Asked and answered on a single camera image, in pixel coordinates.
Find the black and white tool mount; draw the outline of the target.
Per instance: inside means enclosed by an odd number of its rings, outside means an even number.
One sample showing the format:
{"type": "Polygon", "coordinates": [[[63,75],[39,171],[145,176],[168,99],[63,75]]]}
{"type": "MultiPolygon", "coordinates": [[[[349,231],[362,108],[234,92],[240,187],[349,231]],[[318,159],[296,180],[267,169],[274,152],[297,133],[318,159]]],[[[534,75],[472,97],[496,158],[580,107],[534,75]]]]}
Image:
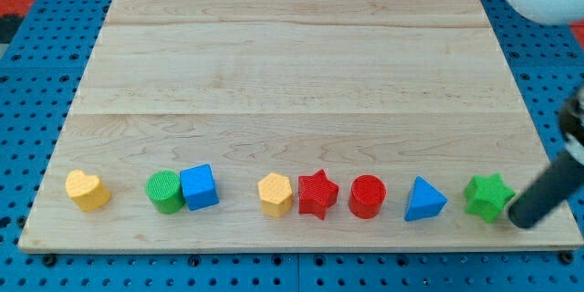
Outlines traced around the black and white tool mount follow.
{"type": "Polygon", "coordinates": [[[566,150],[579,164],[583,164],[583,87],[566,99],[558,122],[566,150]]]}

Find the dark cylindrical pusher stick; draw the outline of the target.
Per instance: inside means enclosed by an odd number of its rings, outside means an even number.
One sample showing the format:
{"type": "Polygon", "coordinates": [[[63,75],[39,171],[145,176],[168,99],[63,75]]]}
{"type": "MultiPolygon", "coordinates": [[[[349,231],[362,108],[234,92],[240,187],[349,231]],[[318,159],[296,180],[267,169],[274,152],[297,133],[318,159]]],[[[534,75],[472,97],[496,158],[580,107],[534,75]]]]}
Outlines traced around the dark cylindrical pusher stick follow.
{"type": "Polygon", "coordinates": [[[533,228],[582,186],[583,163],[564,150],[513,201],[507,217],[519,228],[533,228]]]}

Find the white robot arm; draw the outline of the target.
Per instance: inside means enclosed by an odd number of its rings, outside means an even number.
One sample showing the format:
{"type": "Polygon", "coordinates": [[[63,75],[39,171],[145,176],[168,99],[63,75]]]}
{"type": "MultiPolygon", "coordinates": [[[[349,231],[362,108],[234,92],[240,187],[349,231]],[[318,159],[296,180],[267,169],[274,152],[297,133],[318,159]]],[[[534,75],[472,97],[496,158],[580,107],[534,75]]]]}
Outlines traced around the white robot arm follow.
{"type": "MultiPolygon", "coordinates": [[[[522,17],[542,25],[583,18],[583,0],[506,0],[522,17]]],[[[515,226],[530,229],[583,187],[583,89],[562,105],[558,124],[565,148],[513,201],[507,211],[515,226]]]]}

